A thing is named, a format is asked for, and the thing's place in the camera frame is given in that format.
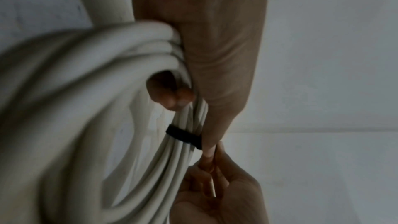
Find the white cable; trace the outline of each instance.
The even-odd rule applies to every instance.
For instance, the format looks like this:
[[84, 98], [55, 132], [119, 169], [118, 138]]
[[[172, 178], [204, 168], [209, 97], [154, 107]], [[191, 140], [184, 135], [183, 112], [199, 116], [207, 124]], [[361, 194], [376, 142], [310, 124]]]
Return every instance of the white cable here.
[[[132, 101], [146, 80], [170, 70], [192, 87], [179, 42], [166, 24], [128, 23], [39, 39], [3, 58], [0, 215], [77, 140], [66, 186], [66, 223], [162, 223], [192, 156], [190, 145], [166, 135], [147, 172], [117, 206], [109, 205], [121, 189], [116, 179], [126, 177], [116, 168], [108, 181], [102, 178], [121, 115], [128, 109], [140, 113]], [[198, 97], [175, 114], [173, 124], [199, 134], [205, 115], [206, 104]], [[133, 142], [142, 141], [145, 134], [136, 131]], [[133, 147], [119, 168], [133, 165]]]

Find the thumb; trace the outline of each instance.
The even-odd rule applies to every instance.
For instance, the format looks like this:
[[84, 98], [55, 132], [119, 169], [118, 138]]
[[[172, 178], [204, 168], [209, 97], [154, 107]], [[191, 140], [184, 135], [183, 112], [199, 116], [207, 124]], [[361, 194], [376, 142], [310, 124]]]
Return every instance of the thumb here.
[[235, 116], [233, 115], [226, 115], [209, 106], [202, 129], [203, 156], [207, 158], [213, 157], [216, 144], [223, 138], [234, 118]]
[[215, 163], [220, 168], [221, 173], [228, 180], [232, 182], [237, 179], [249, 179], [251, 176], [238, 166], [231, 157], [225, 153], [224, 144], [219, 142], [217, 144]]

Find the hand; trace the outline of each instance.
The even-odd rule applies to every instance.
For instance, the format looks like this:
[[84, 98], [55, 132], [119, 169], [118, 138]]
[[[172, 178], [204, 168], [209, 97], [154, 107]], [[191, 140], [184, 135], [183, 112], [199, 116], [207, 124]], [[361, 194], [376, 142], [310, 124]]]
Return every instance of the hand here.
[[[268, 224], [258, 182], [217, 145], [209, 174], [190, 166], [170, 211], [170, 224]], [[211, 195], [213, 179], [216, 197]]]
[[[179, 30], [187, 67], [209, 105], [203, 154], [212, 157], [232, 120], [244, 108], [255, 71], [267, 0], [133, 0], [136, 19], [164, 21]], [[188, 88], [170, 87], [171, 73], [147, 83], [155, 102], [179, 110], [193, 101]]]

